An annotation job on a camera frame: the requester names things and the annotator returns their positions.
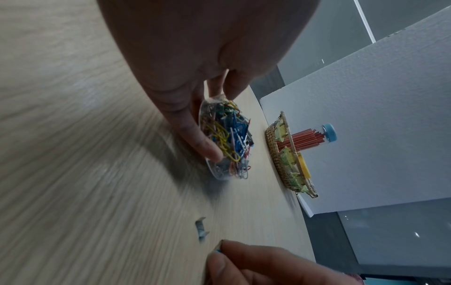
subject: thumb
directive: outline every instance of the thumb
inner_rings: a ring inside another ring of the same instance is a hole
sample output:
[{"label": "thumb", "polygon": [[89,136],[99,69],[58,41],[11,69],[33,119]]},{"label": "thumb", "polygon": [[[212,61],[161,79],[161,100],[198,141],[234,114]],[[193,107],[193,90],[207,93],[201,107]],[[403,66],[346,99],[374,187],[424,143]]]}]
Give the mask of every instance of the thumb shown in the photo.
[{"label": "thumb", "polygon": [[241,271],[219,252],[212,252],[208,256],[207,267],[213,285],[249,285]]},{"label": "thumb", "polygon": [[229,100],[235,99],[241,92],[248,87],[249,83],[254,79],[243,72],[231,70],[227,73],[224,81],[224,94]]}]

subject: yellow object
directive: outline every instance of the yellow object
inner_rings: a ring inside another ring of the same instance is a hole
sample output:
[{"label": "yellow object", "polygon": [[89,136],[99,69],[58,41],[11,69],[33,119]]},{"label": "yellow object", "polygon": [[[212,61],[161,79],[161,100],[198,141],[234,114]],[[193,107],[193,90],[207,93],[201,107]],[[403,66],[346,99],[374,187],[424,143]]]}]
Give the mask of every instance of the yellow object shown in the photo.
[{"label": "yellow object", "polygon": [[299,164],[301,165],[302,173],[304,174],[305,179],[310,179],[311,175],[309,169],[307,168],[307,164],[305,164],[305,160],[302,157],[302,154],[297,153],[297,158],[299,159]]}]

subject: bundle of pencils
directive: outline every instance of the bundle of pencils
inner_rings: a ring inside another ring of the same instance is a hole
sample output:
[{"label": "bundle of pencils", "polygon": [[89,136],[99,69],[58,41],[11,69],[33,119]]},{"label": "bundle of pencils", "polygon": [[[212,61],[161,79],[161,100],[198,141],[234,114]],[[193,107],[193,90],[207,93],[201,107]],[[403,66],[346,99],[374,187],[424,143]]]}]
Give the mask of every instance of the bundle of pencils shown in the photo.
[{"label": "bundle of pencils", "polygon": [[[305,131],[296,133],[292,136],[293,142],[295,144],[296,151],[301,151],[307,148],[319,146],[320,143],[324,142],[324,134],[312,129],[307,129]],[[289,138],[285,138],[283,142],[278,141],[277,147],[281,151],[284,147],[291,148]]]}]

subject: hand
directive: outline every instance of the hand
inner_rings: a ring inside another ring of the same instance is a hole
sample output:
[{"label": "hand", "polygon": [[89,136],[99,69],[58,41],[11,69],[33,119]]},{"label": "hand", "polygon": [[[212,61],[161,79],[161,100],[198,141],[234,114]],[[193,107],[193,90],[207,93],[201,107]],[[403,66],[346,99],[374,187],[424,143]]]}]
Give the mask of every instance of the hand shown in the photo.
[{"label": "hand", "polygon": [[198,153],[222,151],[199,130],[210,97],[233,100],[270,71],[297,38],[318,0],[98,0],[122,54],[149,98]]},{"label": "hand", "polygon": [[327,267],[269,246],[248,246],[224,240],[221,252],[213,252],[207,268],[213,285],[358,285]]}]

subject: woven basket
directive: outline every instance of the woven basket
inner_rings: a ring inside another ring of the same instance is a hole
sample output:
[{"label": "woven basket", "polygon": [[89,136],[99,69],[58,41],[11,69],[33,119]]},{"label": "woven basket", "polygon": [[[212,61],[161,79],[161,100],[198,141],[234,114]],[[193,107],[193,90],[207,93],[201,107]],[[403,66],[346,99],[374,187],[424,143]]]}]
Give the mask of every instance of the woven basket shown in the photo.
[{"label": "woven basket", "polygon": [[[282,118],[282,121],[285,124],[285,127],[287,129],[288,139],[290,140],[290,144],[291,144],[291,149],[292,149],[293,153],[295,154],[296,149],[295,149],[295,145],[293,142],[293,138],[291,136],[290,128],[288,126],[288,122],[285,117],[285,114],[283,112],[281,112],[279,118]],[[269,152],[271,154],[272,161],[274,162],[274,165],[276,166],[277,173],[279,174],[284,186],[286,188],[298,193],[298,192],[300,192],[299,189],[296,189],[294,186],[291,185],[290,178],[289,178],[288,174],[286,173],[284,164],[282,162],[282,159],[280,158],[279,148],[277,147],[277,141],[276,141],[276,137],[274,134],[274,128],[277,124],[277,121],[274,122],[272,125],[270,125],[264,132],[264,136],[266,138],[266,143],[268,144],[268,148],[269,148]],[[295,161],[296,161],[298,169],[300,170],[301,165],[300,165],[300,162],[299,162],[297,156],[295,156]],[[318,194],[316,193],[315,187],[313,186],[313,183],[311,182],[311,180],[305,179],[303,177],[303,181],[307,185],[307,188],[309,189],[308,194],[310,195],[310,197],[312,197],[312,198],[318,197]]]}]

